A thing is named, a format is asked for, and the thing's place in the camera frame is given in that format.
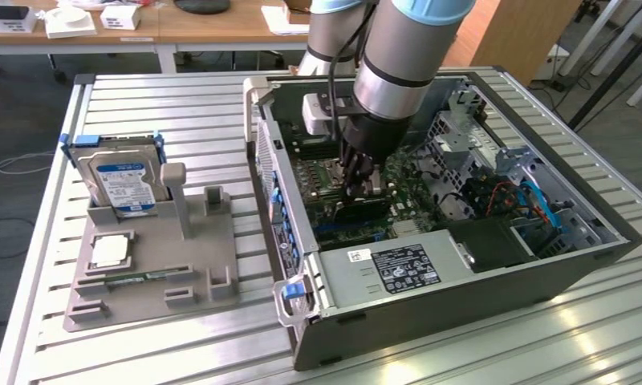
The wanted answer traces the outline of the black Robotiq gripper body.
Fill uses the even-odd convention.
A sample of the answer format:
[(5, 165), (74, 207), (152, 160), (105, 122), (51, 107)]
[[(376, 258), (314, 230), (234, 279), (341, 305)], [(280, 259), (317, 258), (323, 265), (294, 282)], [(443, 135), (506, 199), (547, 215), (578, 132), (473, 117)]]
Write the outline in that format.
[(347, 148), (383, 163), (396, 151), (407, 133), (407, 120), (387, 120), (375, 115), (351, 115), (343, 129)]

